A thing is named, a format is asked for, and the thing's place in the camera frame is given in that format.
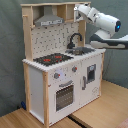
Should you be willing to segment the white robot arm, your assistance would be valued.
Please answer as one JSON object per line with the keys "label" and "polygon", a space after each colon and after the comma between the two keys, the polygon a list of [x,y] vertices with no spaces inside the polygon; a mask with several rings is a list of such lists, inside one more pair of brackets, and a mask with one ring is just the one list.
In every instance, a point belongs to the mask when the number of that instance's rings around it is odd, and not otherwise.
{"label": "white robot arm", "polygon": [[74,7],[74,12],[78,14],[78,19],[83,18],[99,28],[90,37],[90,45],[96,49],[128,49],[128,35],[112,39],[112,36],[120,30],[121,22],[118,18],[101,13],[94,7],[87,4],[78,4]]}

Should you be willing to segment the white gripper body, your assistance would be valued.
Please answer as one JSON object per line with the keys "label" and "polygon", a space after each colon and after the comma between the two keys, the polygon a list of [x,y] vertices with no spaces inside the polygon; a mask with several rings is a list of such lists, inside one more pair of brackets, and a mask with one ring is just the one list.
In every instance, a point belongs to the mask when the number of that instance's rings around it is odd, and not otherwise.
{"label": "white gripper body", "polygon": [[74,7],[74,21],[85,20],[87,23],[94,23],[99,11],[87,4],[76,4]]}

